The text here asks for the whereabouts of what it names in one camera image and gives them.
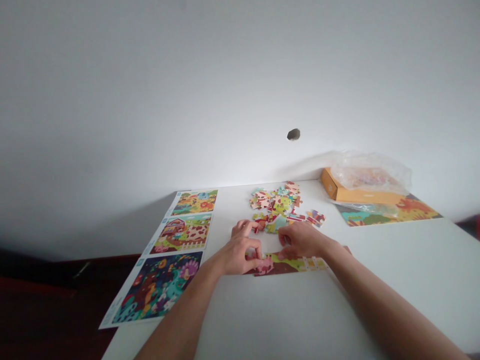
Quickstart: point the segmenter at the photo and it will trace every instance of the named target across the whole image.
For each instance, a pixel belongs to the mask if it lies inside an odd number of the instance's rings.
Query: colorful puzzle artwork
[[[443,218],[442,215],[412,194],[404,196],[396,205],[399,210],[397,217],[381,212],[370,213],[354,210],[338,204],[335,206],[351,227]]]
[[[176,203],[171,216],[213,211],[218,192],[218,190],[183,192]]]
[[[211,214],[169,218],[150,254],[203,249],[207,242],[211,220]]]
[[[256,259],[254,251],[245,254],[247,260]],[[300,257],[297,259],[284,258],[280,260],[279,252],[266,253],[265,258],[260,261],[260,266],[245,273],[245,275],[253,274],[254,276],[289,274],[307,271],[318,271],[328,269],[328,265],[320,257]]]
[[[112,323],[164,316],[194,278],[202,252],[145,260]]]
[[[303,201],[300,200],[300,186],[293,181],[287,181],[285,185],[270,193],[264,188],[257,188],[251,194],[251,208],[268,211],[267,214],[260,212],[253,215],[253,220],[260,224],[260,228],[254,230],[255,234],[259,231],[277,234],[279,228],[296,221],[306,221],[319,228],[325,221],[325,216],[316,210],[308,212],[308,217],[295,213]]]
[[[272,211],[272,204],[268,191],[264,188],[257,188],[252,193],[253,198],[250,200],[252,209],[268,209]]]

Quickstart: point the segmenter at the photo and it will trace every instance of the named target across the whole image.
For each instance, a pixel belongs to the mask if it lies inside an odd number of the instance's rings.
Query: pile of puzzle pieces
[[[316,210],[307,212],[307,216],[295,213],[295,208],[299,208],[303,203],[300,198],[300,186],[295,182],[287,181],[285,185],[272,192],[257,188],[251,194],[253,195],[250,200],[251,208],[268,211],[267,214],[260,212],[253,215],[253,220],[259,223],[266,233],[276,234],[279,228],[297,221],[306,221],[319,228],[325,221],[325,216]]]

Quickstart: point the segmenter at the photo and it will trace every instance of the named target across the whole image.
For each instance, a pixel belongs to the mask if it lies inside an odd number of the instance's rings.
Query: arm
[[[408,301],[350,255],[338,242],[307,223],[281,227],[281,257],[317,256],[330,266],[359,317],[393,359],[468,359]]]
[[[220,277],[243,274],[259,266],[258,259],[245,260],[248,248],[254,248],[262,258],[260,241],[248,237],[257,226],[256,222],[241,220],[233,227],[230,241],[200,267],[135,360],[194,358],[202,322]]]

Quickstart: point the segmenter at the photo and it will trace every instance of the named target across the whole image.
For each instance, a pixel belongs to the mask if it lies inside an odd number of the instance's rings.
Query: orange cardboard box
[[[398,204],[402,195],[394,192],[348,190],[344,188],[330,172],[330,168],[323,169],[320,181],[331,199],[344,203],[367,204]]]

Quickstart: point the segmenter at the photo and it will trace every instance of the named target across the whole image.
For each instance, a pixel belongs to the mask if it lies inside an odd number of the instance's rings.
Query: clear plastic bag
[[[331,200],[332,203],[343,207],[369,213],[373,215],[382,215],[386,217],[398,218],[400,209],[395,205],[388,204],[366,204],[366,203],[349,203]]]
[[[380,153],[343,151],[330,168],[332,176],[348,190],[408,195],[412,170]]]

